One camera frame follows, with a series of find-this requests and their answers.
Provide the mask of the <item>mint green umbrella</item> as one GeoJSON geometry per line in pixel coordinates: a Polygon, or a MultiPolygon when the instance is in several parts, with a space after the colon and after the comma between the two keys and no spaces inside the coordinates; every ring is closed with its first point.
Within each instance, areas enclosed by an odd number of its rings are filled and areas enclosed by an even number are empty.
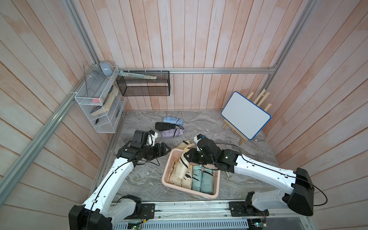
{"type": "Polygon", "coordinates": [[[202,172],[200,192],[213,194],[214,172],[211,169],[204,169],[202,172]]]}
{"type": "Polygon", "coordinates": [[[202,165],[193,166],[192,190],[200,192],[202,176],[203,176],[202,165]]]}

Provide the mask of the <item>purple umbrella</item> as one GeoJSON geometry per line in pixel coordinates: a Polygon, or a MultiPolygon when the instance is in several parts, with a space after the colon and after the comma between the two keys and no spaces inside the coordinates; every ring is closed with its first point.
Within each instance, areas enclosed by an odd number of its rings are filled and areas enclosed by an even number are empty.
{"type": "Polygon", "coordinates": [[[179,137],[182,136],[184,134],[184,130],[183,129],[169,129],[169,130],[165,130],[162,132],[162,137],[163,138],[175,138],[175,137],[179,137]]]}

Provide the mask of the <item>cream black striped umbrella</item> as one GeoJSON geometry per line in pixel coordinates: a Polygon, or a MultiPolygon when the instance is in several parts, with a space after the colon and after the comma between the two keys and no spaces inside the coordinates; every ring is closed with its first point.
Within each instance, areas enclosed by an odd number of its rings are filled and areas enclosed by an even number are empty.
{"type": "Polygon", "coordinates": [[[186,189],[192,189],[192,182],[193,182],[193,166],[189,165],[185,176],[182,179],[181,187],[186,189]]]}

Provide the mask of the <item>pink plastic storage box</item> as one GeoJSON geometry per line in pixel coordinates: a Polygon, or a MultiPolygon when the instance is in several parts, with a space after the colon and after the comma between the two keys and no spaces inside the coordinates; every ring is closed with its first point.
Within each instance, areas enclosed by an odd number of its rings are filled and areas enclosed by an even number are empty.
{"type": "Polygon", "coordinates": [[[170,152],[162,184],[181,192],[215,199],[219,194],[220,171],[213,165],[203,167],[185,159],[185,151],[173,149],[170,152]]]}

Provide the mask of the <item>tan beige umbrella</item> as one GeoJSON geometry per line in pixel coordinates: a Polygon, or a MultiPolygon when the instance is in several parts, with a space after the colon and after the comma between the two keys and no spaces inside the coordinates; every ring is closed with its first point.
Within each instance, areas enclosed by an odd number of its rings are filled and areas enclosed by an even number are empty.
{"type": "Polygon", "coordinates": [[[180,149],[180,150],[185,150],[185,149],[190,149],[193,146],[194,146],[194,143],[192,143],[190,140],[184,140],[175,148],[180,149]]]}

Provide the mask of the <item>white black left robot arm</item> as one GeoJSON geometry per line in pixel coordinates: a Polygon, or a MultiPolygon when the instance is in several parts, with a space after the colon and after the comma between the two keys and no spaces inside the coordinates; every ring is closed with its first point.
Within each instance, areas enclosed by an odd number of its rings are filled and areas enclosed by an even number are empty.
{"type": "Polygon", "coordinates": [[[70,210],[71,230],[112,230],[125,218],[140,215],[141,199],[137,196],[126,195],[115,206],[111,204],[135,166],[152,163],[170,153],[171,148],[164,142],[157,143],[157,137],[153,130],[134,132],[133,139],[118,150],[111,169],[96,190],[82,205],[70,210]]]}

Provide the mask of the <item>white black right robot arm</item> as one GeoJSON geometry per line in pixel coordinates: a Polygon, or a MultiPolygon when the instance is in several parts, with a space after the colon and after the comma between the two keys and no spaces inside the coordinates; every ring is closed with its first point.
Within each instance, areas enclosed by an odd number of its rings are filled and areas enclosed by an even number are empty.
{"type": "Polygon", "coordinates": [[[214,141],[202,134],[195,136],[194,141],[196,148],[184,154],[188,162],[203,166],[211,164],[220,171],[247,175],[276,188],[264,194],[249,193],[246,198],[247,208],[265,211],[288,207],[303,216],[313,215],[316,187],[305,169],[297,168],[293,171],[261,163],[240,151],[220,149],[214,141]]]}

